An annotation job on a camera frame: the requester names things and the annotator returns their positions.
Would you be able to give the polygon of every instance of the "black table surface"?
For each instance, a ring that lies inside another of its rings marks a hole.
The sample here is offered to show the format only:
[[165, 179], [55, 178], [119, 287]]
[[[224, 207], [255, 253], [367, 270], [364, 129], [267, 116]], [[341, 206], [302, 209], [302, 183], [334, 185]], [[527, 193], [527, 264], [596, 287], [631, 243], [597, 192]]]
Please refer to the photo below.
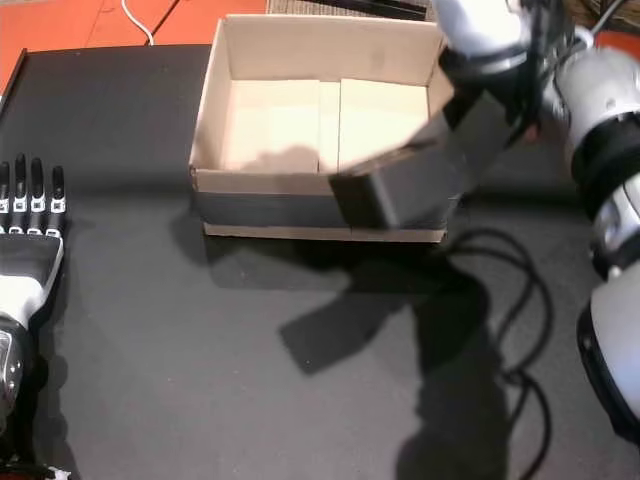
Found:
[[62, 164], [72, 219], [39, 332], [43, 461], [85, 480], [518, 478], [543, 415], [530, 395], [511, 426], [520, 390], [500, 371], [552, 323], [529, 369], [552, 415], [537, 478], [635, 478], [575, 346], [598, 279], [561, 149], [516, 149], [451, 225], [518, 242], [551, 311], [530, 275], [478, 253], [204, 238], [187, 157], [208, 53], [30, 54], [8, 98], [1, 158]]

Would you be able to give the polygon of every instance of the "black cable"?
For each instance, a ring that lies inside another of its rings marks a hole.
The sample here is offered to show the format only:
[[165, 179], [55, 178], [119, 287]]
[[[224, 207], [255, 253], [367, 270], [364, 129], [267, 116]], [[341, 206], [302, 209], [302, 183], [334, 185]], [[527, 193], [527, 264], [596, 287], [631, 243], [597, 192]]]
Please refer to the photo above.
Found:
[[[151, 30], [151, 36], [155, 36], [155, 34], [158, 33], [158, 30], [160, 30], [160, 28], [162, 28], [162, 25], [164, 25], [164, 22], [167, 21], [167, 18], [169, 18], [169, 15], [171, 15], [173, 13], [175, 8], [178, 6], [178, 3], [180, 3], [180, 0], [173, 0], [173, 3], [169, 6], [167, 11], [164, 12], [164, 15], [162, 16], [162, 18], [160, 19], [158, 24], [153, 28], [153, 30]], [[149, 45], [149, 39], [147, 39], [144, 42], [144, 44], [145, 45]]]
[[600, 33], [600, 31], [605, 27], [609, 20], [611, 20], [611, 17], [613, 17], [613, 15], [618, 11], [620, 7], [622, 7], [622, 5], [626, 1], [627, 0], [614, 0], [614, 2], [609, 5], [609, 8], [607, 8], [607, 11], [602, 14], [600, 20], [598, 20], [598, 23], [596, 23], [591, 29], [591, 35], [595, 37], [598, 33]]
[[[508, 244], [519, 254], [521, 258], [516, 258], [513, 255], [500, 250], [496, 250], [494, 248], [465, 246], [465, 244], [470, 243], [475, 237], [479, 236], [488, 236]], [[531, 294], [533, 293], [533, 287], [537, 286], [540, 291], [544, 305], [544, 324], [542, 333], [538, 341], [535, 343], [534, 347], [531, 349], [529, 354], [524, 357], [524, 359], [522, 359], [520, 362], [517, 362], [513, 367], [509, 367], [506, 369], [503, 368], [500, 372], [501, 379], [506, 385], [517, 387], [522, 390], [516, 406], [513, 409], [511, 417], [508, 421], [508, 429], [510, 434], [513, 432], [514, 426], [523, 414], [527, 401], [532, 395], [537, 399], [540, 405], [543, 423], [541, 445], [536, 453], [536, 456], [520, 477], [522, 480], [531, 480], [539, 471], [549, 453], [549, 449], [551, 447], [553, 425], [549, 401], [547, 400], [542, 387], [531, 375], [529, 375], [529, 373], [527, 373], [526, 369], [539, 358], [542, 350], [549, 341], [551, 329], [553, 326], [554, 315], [551, 294], [547, 285], [544, 283], [544, 281], [536, 271], [533, 265], [533, 261], [531, 260], [528, 252], [513, 238], [502, 232], [484, 229], [464, 234], [456, 241], [454, 241], [445, 253], [448, 255], [486, 255], [508, 263], [527, 274], [527, 284], [525, 285], [523, 292], [518, 297], [514, 306], [509, 309], [504, 321], [501, 323], [498, 331], [499, 333], [497, 335], [498, 345], [502, 342], [502, 340], [506, 336], [507, 331], [515, 323], [515, 320], [525, 308], [526, 304], [529, 301], [529, 298], [531, 298]]]

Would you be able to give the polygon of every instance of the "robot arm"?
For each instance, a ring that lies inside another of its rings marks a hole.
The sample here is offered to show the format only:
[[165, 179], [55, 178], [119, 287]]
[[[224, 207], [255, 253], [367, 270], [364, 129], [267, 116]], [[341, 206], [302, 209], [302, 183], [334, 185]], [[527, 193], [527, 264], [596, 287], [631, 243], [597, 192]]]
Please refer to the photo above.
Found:
[[21, 384], [36, 360], [30, 328], [60, 270], [65, 215], [61, 167], [53, 169], [46, 192], [40, 159], [31, 162], [30, 175], [24, 155], [16, 159], [13, 175], [8, 163], [0, 164], [0, 436], [8, 450], [0, 452], [0, 474], [35, 468], [43, 476], [58, 475], [47, 467], [23, 466], [20, 462], [29, 459], [13, 451], [12, 439], [5, 437], [11, 435], [8, 421]]
[[640, 64], [593, 48], [559, 0], [434, 0], [454, 96], [424, 141], [331, 180], [354, 227], [398, 228], [472, 190], [542, 113], [566, 134], [607, 282], [578, 322], [588, 377], [613, 427], [640, 445]]

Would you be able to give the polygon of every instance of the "orange surface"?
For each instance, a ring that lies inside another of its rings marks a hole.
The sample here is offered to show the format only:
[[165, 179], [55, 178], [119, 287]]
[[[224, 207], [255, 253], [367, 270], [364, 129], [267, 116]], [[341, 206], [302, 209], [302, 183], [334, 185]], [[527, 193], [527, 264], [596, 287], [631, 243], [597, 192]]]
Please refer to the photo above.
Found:
[[[158, 44], [211, 43], [229, 13], [264, 13], [266, 0], [181, 0], [155, 36]], [[153, 29], [171, 0], [127, 0]], [[23, 48], [31, 51], [141, 45], [146, 40], [125, 16], [120, 0], [40, 0], [0, 7], [0, 92]]]
[[598, 35], [598, 45], [624, 50], [640, 60], [640, 37], [628, 33], [602, 32]]

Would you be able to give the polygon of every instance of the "open cardboard box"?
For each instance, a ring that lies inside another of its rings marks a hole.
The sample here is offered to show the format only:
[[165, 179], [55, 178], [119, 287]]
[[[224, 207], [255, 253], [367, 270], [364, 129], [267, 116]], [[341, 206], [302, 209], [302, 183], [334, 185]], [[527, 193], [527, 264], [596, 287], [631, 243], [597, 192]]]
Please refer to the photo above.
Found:
[[439, 242], [345, 223], [329, 175], [407, 143], [452, 94], [434, 24], [232, 15], [218, 24], [189, 160], [210, 235]]

